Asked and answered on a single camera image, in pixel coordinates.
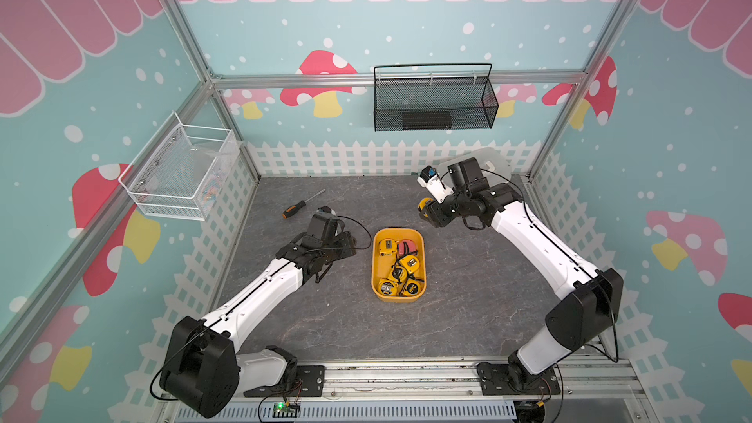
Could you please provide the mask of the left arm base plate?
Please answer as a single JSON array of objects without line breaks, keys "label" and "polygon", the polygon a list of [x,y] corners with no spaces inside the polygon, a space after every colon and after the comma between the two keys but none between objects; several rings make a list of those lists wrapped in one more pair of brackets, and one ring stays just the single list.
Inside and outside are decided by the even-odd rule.
[{"label": "left arm base plate", "polygon": [[243,393],[245,398],[313,397],[320,398],[326,367],[323,365],[297,365],[295,371],[287,370],[280,382],[270,387],[258,387]]}]

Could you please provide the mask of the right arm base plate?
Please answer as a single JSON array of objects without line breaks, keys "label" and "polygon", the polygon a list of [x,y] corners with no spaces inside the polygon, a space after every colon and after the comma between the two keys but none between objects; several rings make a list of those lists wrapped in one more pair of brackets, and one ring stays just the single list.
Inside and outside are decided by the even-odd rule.
[{"label": "right arm base plate", "polygon": [[519,364],[479,362],[476,372],[484,396],[538,396],[543,399],[561,394],[554,367],[530,374]]}]

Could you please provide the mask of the yellow storage tray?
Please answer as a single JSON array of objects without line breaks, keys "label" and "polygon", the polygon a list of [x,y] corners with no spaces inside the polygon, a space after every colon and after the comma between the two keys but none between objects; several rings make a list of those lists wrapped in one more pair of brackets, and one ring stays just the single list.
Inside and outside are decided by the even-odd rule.
[{"label": "yellow storage tray", "polygon": [[[385,238],[394,239],[396,242],[399,242],[403,239],[410,239],[414,241],[418,247],[417,258],[419,258],[421,262],[421,268],[419,268],[419,270],[415,274],[408,275],[401,265],[401,259],[403,259],[404,257],[400,258],[398,256],[398,253],[394,257],[380,256],[378,254],[378,244]],[[373,240],[372,249],[371,288],[374,294],[381,301],[395,304],[409,304],[420,299],[424,295],[427,288],[426,266],[427,262],[425,257],[425,243],[422,235],[417,230],[404,227],[392,227],[381,229],[376,233]],[[394,297],[384,297],[378,294],[377,286],[381,278],[387,278],[398,282],[399,294]],[[407,283],[409,279],[423,282],[423,291],[420,295],[415,297],[405,297],[401,295],[401,291],[403,291],[403,287],[405,287],[405,283]]]}]

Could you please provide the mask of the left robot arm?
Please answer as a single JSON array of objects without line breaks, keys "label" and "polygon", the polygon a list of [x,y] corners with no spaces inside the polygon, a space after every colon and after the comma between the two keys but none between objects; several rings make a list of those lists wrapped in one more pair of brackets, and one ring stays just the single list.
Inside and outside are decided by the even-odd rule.
[{"label": "left robot arm", "polygon": [[281,247],[264,271],[237,295],[200,318],[183,317],[168,341],[164,363],[149,386],[158,401],[179,401],[205,418],[233,399],[261,390],[287,396],[301,386],[298,360],[282,348],[240,349],[257,326],[307,282],[319,282],[335,262],[356,254],[344,217],[317,210],[307,230]]}]

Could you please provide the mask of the pink tape measure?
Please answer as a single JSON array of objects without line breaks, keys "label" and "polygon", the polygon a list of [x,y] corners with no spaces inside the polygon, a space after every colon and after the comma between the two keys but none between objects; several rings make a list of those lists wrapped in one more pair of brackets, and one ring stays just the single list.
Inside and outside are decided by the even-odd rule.
[{"label": "pink tape measure", "polygon": [[400,258],[406,256],[417,256],[418,247],[417,244],[410,239],[403,239],[398,242],[398,256]]}]

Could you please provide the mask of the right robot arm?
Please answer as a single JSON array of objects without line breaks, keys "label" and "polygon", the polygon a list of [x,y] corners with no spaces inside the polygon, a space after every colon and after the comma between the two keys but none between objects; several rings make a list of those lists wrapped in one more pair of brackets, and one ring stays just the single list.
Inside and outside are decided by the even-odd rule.
[{"label": "right robot arm", "polygon": [[491,227],[511,242],[559,299],[546,315],[544,326],[508,357],[507,382],[512,389],[531,387],[596,336],[616,331],[623,277],[612,268],[599,269],[576,254],[540,224],[510,184],[489,187],[483,183],[476,191],[456,191],[440,180],[420,185],[431,194],[419,205],[425,221],[445,227],[455,219],[477,217],[483,227]]}]

